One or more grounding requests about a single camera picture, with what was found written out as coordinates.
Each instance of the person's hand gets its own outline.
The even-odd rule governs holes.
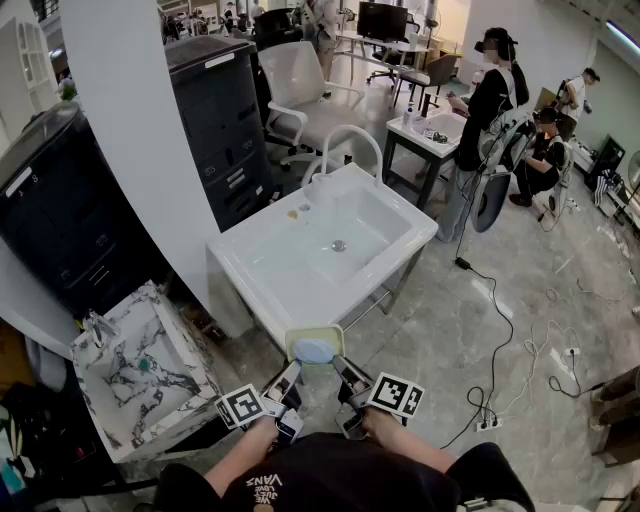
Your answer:
[[[391,441],[397,430],[404,427],[388,412],[375,407],[367,407],[364,410],[362,428],[380,446],[385,446]]]
[[[251,425],[249,432],[254,432],[274,443],[280,431],[276,427],[276,419],[273,416],[262,416]]]

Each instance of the computer monitor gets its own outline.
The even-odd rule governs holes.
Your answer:
[[[381,41],[402,41],[407,12],[406,8],[395,5],[360,2],[358,34]]]

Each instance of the sink leg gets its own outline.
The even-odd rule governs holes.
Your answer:
[[[420,248],[420,250],[418,250],[417,253],[415,253],[411,259],[409,260],[409,264],[407,265],[407,268],[404,271],[404,274],[402,274],[402,277],[400,278],[400,282],[398,283],[398,286],[396,286],[395,290],[393,290],[393,294],[391,296],[391,300],[389,301],[389,304],[387,304],[386,306],[383,306],[382,312],[385,315],[388,315],[391,310],[393,309],[393,306],[395,305],[396,301],[398,300],[398,297],[400,296],[400,294],[402,293],[402,290],[404,289],[405,285],[407,284],[407,281],[409,280],[409,276],[411,275],[411,272],[413,271],[413,268],[416,266],[416,264],[418,263],[418,260],[420,259],[420,255],[422,254],[422,251],[424,250],[424,245]]]

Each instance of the drain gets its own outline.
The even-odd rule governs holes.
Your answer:
[[[336,252],[343,252],[347,249],[347,244],[344,240],[336,240],[331,244],[331,248]]]

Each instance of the marble sink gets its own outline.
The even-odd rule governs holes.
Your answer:
[[[436,231],[432,219],[351,163],[315,175],[209,248],[284,349],[288,330],[338,322]]]
[[[120,329],[98,347],[85,332],[73,364],[93,422],[114,462],[149,458],[216,416],[221,395],[206,340],[147,283],[105,318]]]

